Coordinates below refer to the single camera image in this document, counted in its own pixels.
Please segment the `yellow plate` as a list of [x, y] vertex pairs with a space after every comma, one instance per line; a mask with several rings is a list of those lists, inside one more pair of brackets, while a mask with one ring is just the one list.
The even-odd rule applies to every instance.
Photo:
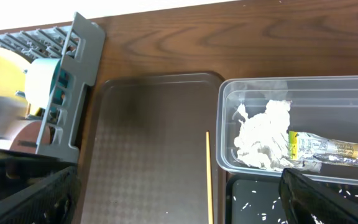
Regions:
[[26, 99], [16, 96], [17, 91], [24, 91], [24, 70], [30, 62], [19, 54], [0, 47], [0, 96], [9, 97], [28, 106], [28, 113], [36, 115], [40, 108], [31, 105]]

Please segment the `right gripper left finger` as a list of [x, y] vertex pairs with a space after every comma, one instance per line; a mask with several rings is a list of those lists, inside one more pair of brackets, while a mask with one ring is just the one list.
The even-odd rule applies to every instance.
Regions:
[[77, 168], [67, 167], [0, 201], [0, 223], [70, 224], [80, 191]]

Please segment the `green wrapper packet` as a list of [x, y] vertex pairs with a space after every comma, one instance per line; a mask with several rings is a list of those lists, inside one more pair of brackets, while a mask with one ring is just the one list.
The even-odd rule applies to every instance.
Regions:
[[291, 160], [358, 167], [358, 143], [290, 131], [288, 152]]

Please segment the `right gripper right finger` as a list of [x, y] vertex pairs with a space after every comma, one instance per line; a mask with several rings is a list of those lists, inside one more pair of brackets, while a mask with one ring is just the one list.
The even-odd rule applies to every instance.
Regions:
[[311, 180], [296, 169], [286, 168], [278, 192], [289, 224], [358, 223], [358, 205]]

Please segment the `wooden chopstick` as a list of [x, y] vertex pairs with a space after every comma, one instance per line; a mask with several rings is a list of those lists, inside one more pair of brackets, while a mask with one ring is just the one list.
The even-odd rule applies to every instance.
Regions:
[[211, 173], [211, 145], [209, 131], [206, 132], [206, 184], [208, 198], [208, 223], [214, 224], [213, 181]]

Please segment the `light blue bowl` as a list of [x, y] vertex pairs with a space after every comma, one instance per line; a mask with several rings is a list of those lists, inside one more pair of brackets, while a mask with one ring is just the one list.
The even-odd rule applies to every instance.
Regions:
[[38, 58], [27, 67], [24, 94], [28, 103], [42, 109], [48, 106], [59, 66], [58, 58]]

